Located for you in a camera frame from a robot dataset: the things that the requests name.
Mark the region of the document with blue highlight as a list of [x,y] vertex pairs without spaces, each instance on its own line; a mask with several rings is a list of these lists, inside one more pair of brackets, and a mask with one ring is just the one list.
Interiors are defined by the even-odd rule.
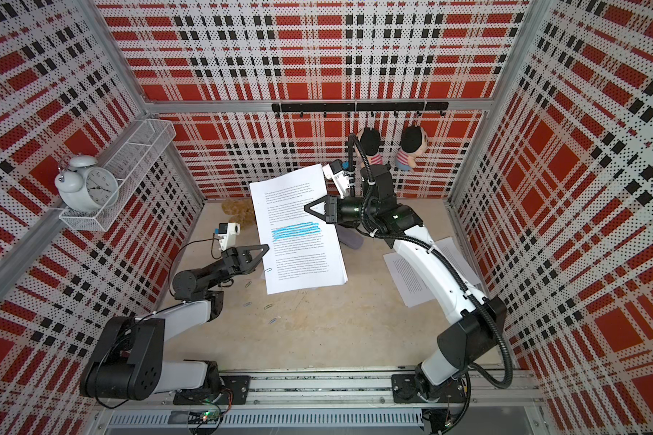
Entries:
[[348,282],[336,228],[305,210],[326,195],[319,164],[250,184],[268,294]]

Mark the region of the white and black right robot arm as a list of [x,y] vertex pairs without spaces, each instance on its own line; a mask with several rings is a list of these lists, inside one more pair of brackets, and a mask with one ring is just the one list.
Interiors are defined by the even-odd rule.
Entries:
[[340,160],[321,170],[338,193],[316,199],[304,210],[328,224],[362,228],[364,235],[385,241],[413,268],[443,310],[449,326],[438,335],[433,354],[415,369],[418,394],[426,401],[435,400],[444,387],[471,371],[497,389],[509,388],[513,360],[502,336],[506,305],[464,278],[435,246],[420,216],[399,203],[389,166],[362,168],[362,196],[355,194],[350,173]]

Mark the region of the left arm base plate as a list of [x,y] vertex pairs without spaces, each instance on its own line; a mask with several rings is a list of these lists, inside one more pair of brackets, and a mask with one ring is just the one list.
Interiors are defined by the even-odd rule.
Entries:
[[173,404],[184,405],[243,405],[250,389],[249,376],[212,375],[200,388],[179,390]]

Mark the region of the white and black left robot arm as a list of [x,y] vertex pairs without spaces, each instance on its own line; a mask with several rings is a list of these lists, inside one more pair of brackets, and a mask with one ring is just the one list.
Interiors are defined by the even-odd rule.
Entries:
[[234,277],[256,270],[270,252],[268,245],[228,248],[204,268],[184,270],[172,279],[175,306],[148,315],[117,316],[103,328],[80,381],[84,397],[143,401],[157,393],[188,393],[199,402],[225,389],[212,361],[166,362],[164,346],[172,338],[206,324],[221,314],[223,288]]

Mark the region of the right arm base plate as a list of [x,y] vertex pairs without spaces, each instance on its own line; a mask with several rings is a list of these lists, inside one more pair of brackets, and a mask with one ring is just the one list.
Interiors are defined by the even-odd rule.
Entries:
[[428,382],[422,373],[395,374],[391,377],[393,398],[398,404],[463,403],[465,387],[451,380],[439,385]]

